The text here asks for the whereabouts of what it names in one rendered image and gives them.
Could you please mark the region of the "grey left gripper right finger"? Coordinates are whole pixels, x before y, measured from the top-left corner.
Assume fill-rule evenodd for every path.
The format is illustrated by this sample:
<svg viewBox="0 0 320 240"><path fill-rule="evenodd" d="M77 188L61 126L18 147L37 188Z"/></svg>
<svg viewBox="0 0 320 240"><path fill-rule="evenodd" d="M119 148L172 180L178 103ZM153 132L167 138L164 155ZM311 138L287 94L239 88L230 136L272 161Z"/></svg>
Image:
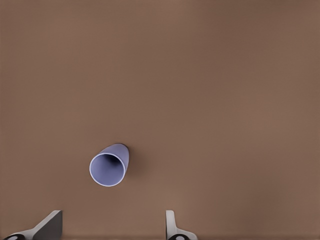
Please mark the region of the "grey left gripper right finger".
<svg viewBox="0 0 320 240"><path fill-rule="evenodd" d="M173 210L165 211L165 221L166 240L197 240L197 236L194 233L177 227Z"/></svg>

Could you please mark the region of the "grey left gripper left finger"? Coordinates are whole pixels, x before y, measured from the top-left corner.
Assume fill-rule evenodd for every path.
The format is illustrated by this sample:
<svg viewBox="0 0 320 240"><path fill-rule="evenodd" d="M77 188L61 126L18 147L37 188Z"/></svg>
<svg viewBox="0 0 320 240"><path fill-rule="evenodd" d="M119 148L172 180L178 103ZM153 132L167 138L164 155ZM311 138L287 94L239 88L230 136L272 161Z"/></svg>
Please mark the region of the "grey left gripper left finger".
<svg viewBox="0 0 320 240"><path fill-rule="evenodd" d="M12 233L3 240L61 240L63 211L54 210L35 227Z"/></svg>

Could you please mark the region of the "purple cup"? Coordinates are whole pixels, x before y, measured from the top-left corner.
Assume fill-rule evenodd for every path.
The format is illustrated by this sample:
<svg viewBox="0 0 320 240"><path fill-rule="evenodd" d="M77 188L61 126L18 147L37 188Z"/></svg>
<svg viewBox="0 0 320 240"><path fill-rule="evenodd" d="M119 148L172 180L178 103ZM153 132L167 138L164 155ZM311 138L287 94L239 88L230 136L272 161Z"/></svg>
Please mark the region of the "purple cup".
<svg viewBox="0 0 320 240"><path fill-rule="evenodd" d="M115 143L93 157L89 165L89 173L97 184L113 187L124 179L129 161L128 147L122 143Z"/></svg>

